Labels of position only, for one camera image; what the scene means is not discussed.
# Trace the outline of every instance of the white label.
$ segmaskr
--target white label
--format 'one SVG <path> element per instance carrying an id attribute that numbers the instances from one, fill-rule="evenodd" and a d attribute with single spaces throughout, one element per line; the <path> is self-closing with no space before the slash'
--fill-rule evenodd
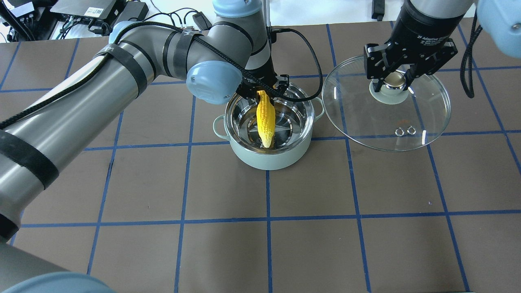
<path id="1" fill-rule="evenodd" d="M 87 9 L 87 12 L 85 12 L 85 16 L 90 17 L 100 17 L 101 13 L 103 12 L 102 8 L 96 8 L 96 7 L 89 7 Z"/>

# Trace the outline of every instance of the yellow corn cob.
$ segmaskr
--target yellow corn cob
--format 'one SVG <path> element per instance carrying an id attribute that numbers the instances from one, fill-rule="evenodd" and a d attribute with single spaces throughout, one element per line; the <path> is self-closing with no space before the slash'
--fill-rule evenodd
<path id="1" fill-rule="evenodd" d="M 271 147 L 275 134 L 275 107 L 269 102 L 265 91 L 258 91 L 259 103 L 257 105 L 257 130 L 265 148 Z"/>

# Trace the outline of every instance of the pot handle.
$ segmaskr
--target pot handle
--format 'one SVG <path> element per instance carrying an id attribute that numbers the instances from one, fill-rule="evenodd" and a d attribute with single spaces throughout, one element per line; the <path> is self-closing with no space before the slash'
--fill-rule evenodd
<path id="1" fill-rule="evenodd" d="M 313 121 L 317 121 L 319 120 L 323 115 L 324 113 L 326 112 L 326 108 L 324 107 L 324 102 L 322 101 L 321 98 L 319 97 L 316 97 L 314 98 L 314 100 L 316 100 L 318 103 L 320 103 L 320 105 L 322 106 L 322 112 L 320 112 L 320 114 L 318 114 L 317 116 L 315 116 L 315 119 Z"/>
<path id="2" fill-rule="evenodd" d="M 225 119 L 225 116 L 224 116 L 224 115 L 221 115 L 221 116 L 215 118 L 215 120 L 214 120 L 214 133 L 215 133 L 215 135 L 217 135 L 218 137 L 220 137 L 220 138 L 222 138 L 222 139 L 226 139 L 227 141 L 230 141 L 230 137 L 229 137 L 228 135 L 225 135 L 225 136 L 224 136 L 224 135 L 221 135 L 221 134 L 219 134 L 219 132 L 217 131 L 217 122 L 218 122 L 219 120 L 224 120 L 224 119 Z"/>

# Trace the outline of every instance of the glass lid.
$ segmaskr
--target glass lid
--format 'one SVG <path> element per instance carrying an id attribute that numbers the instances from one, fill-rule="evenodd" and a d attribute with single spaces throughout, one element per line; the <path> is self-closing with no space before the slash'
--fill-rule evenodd
<path id="1" fill-rule="evenodd" d="M 409 151 L 438 138 L 449 123 L 451 105 L 435 76 L 423 75 L 404 89 L 407 68 L 393 72 L 379 92 L 365 74 L 364 57 L 339 64 L 322 88 L 326 114 L 350 139 L 383 151 Z"/>

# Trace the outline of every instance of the brown tiled floor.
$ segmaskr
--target brown tiled floor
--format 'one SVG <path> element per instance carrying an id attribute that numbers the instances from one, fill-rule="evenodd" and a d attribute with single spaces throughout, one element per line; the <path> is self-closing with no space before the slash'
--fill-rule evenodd
<path id="1" fill-rule="evenodd" d="M 461 27 L 467 34 L 469 20 Z M 334 59 L 384 42 L 391 25 L 297 29 L 328 74 Z M 461 52 L 460 31 L 452 37 Z M 105 43 L 1 44 L 0 119 Z M 474 57 L 510 69 L 476 72 L 473 100 L 455 72 L 461 54 L 438 72 L 453 117 L 432 146 L 385 153 L 346 144 L 324 116 L 302 159 L 272 172 L 247 166 L 213 134 L 224 106 L 194 103 L 184 84 L 159 77 L 26 208 L 14 245 L 118 292 L 517 291 L 521 62 L 486 33 Z M 316 91 L 315 65 L 296 35 L 279 35 L 273 59 L 277 73 Z"/>

